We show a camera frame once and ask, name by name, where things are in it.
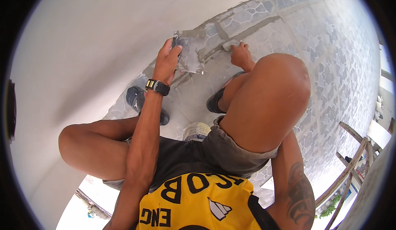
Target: black lettering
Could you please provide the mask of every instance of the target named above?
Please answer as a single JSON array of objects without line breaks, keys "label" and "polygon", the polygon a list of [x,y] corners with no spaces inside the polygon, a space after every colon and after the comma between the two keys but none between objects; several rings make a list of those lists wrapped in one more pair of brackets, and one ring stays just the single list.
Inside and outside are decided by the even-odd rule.
[{"label": "black lettering", "polygon": [[[171,188],[171,184],[176,183],[176,189]],[[164,183],[165,189],[161,191],[161,197],[167,200],[168,202],[180,204],[181,198],[181,176],[168,180]],[[168,192],[175,193],[175,197],[171,198],[167,194]]]},{"label": "black lettering", "polygon": [[210,177],[210,176],[212,176],[212,175],[218,176],[221,180],[223,180],[223,181],[225,182],[225,184],[216,183],[216,185],[217,185],[219,188],[228,189],[228,188],[230,188],[230,187],[232,186],[232,183],[231,183],[230,180],[225,179],[223,176],[220,176],[219,174],[213,174],[213,173],[206,174],[206,176],[208,176],[208,177]]},{"label": "black lettering", "polygon": [[235,178],[233,178],[233,177],[231,177],[231,176],[227,176],[227,175],[225,175],[227,178],[229,178],[229,179],[232,179],[232,180],[234,180],[235,182],[234,182],[234,184],[236,184],[236,185],[240,185],[244,180],[243,179],[235,179]]},{"label": "black lettering", "polygon": [[142,210],[142,217],[144,217],[145,216],[145,214],[146,214],[146,212],[148,213],[147,214],[147,219],[144,221],[144,220],[140,220],[139,222],[140,223],[144,223],[144,224],[149,224],[150,223],[150,221],[151,221],[151,210],[150,209],[143,209]]},{"label": "black lettering", "polygon": [[161,212],[166,212],[166,215],[163,215],[162,218],[166,220],[165,223],[160,223],[160,226],[171,227],[171,210],[170,209],[161,209]]},{"label": "black lettering", "polygon": [[151,218],[151,226],[154,226],[154,224],[156,224],[156,226],[158,226],[158,221],[160,220],[160,209],[157,209],[157,211],[155,211],[155,209],[152,210],[152,218]]},{"label": "black lettering", "polygon": [[[202,188],[199,188],[199,189],[195,188],[194,182],[192,181],[192,178],[194,178],[194,177],[198,177],[198,178],[201,179],[201,182],[202,182],[202,184],[203,184]],[[187,176],[187,185],[189,186],[190,192],[193,193],[193,194],[195,194],[195,193],[201,192],[201,191],[203,191],[204,189],[206,189],[206,188],[209,186],[209,182],[208,182],[208,180],[205,178],[205,176],[202,175],[202,174],[199,174],[199,173],[190,173],[190,174]]]}]

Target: dark gray shorts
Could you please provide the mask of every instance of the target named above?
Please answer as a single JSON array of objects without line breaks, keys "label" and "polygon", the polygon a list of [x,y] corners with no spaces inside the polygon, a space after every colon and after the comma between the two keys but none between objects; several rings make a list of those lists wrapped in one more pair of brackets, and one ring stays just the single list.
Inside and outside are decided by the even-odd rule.
[{"label": "dark gray shorts", "polygon": [[[157,170],[150,192],[155,191],[166,180],[186,173],[215,173],[250,178],[270,158],[275,158],[278,147],[266,153],[253,153],[238,146],[219,126],[224,116],[214,121],[214,126],[203,142],[180,141],[160,137]],[[120,190],[123,179],[103,181]]]}]

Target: man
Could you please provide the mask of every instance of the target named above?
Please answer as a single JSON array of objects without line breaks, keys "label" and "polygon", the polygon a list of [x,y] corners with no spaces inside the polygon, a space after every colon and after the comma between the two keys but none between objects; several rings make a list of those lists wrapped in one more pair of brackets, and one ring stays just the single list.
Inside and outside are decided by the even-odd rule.
[{"label": "man", "polygon": [[[207,102],[225,116],[202,143],[183,142],[160,137],[163,94],[182,49],[171,43],[158,53],[144,104],[140,92],[129,95],[139,116],[70,125],[59,136],[66,163],[121,190],[105,229],[310,229],[314,194],[293,132],[310,97],[304,63],[270,54],[255,64],[247,44],[232,46],[231,63],[245,73]],[[247,178],[269,158],[275,202],[263,209]]]}]

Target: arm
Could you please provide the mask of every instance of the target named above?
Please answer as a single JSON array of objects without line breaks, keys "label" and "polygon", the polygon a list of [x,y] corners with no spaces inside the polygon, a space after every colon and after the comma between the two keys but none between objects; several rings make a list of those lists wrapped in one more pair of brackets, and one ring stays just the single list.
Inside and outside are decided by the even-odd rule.
[{"label": "arm", "polygon": [[[158,53],[153,79],[170,84],[181,46],[168,39]],[[127,171],[114,214],[104,229],[130,229],[139,220],[139,203],[149,191],[158,158],[163,96],[149,90],[127,155]]]},{"label": "arm", "polygon": [[271,165],[275,202],[266,210],[281,229],[311,229],[315,198],[304,174],[303,158],[293,131],[282,141]]}]

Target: green plant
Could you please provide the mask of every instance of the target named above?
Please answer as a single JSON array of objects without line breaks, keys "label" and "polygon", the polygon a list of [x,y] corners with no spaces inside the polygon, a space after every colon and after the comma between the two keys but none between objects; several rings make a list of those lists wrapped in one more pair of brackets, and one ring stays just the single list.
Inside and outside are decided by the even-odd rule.
[{"label": "green plant", "polygon": [[334,197],[334,199],[331,201],[331,204],[329,205],[329,207],[327,207],[327,209],[325,211],[320,213],[319,219],[321,219],[322,217],[329,216],[335,210],[335,204],[338,203],[340,200],[341,200],[341,196],[336,195]]}]

